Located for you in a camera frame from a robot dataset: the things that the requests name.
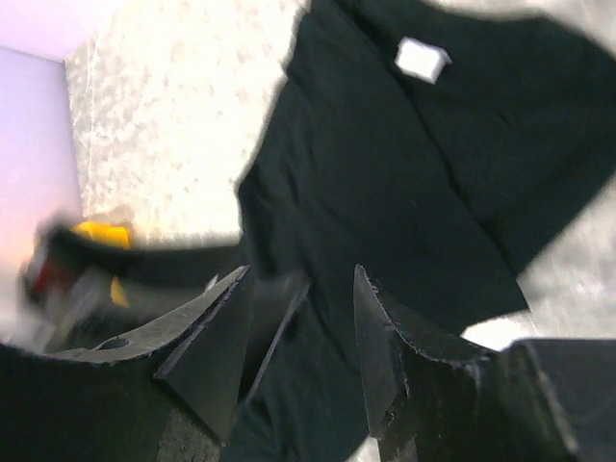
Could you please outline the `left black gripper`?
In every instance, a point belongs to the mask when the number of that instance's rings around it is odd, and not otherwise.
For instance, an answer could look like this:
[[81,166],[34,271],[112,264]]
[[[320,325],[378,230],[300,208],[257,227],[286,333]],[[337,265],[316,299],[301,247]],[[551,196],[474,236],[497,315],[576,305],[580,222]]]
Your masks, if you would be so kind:
[[21,271],[24,298],[41,320],[35,339],[44,347],[96,347],[125,332],[121,307],[114,304],[114,279],[96,269],[80,244],[125,247],[125,226],[111,223],[48,223],[37,231],[33,256]]

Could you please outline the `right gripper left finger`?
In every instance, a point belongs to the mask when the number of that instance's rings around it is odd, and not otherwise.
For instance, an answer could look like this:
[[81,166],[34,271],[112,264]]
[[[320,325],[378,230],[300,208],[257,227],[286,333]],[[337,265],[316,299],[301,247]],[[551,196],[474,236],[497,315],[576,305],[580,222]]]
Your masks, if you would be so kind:
[[174,414],[226,444],[309,282],[240,267],[203,291],[128,285],[117,307],[89,275],[40,365],[40,427],[59,446],[156,446]]

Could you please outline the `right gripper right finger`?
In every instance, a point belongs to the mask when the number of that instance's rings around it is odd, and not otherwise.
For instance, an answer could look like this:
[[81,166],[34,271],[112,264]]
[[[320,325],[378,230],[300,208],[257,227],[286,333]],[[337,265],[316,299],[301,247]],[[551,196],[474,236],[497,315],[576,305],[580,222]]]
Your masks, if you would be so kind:
[[417,419],[445,398],[456,377],[496,355],[448,333],[394,299],[357,265],[354,329],[369,433],[383,438],[404,412]]

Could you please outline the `black t-shirt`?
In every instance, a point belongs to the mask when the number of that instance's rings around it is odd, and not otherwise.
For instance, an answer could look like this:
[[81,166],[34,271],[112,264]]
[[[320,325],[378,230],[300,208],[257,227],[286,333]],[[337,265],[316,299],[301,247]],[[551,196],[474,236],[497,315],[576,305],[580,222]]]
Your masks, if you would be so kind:
[[615,170],[615,61],[550,19],[315,1],[238,189],[246,261],[308,296],[224,461],[343,461],[368,434],[353,319],[363,266],[459,334],[607,305],[612,239],[533,259]]

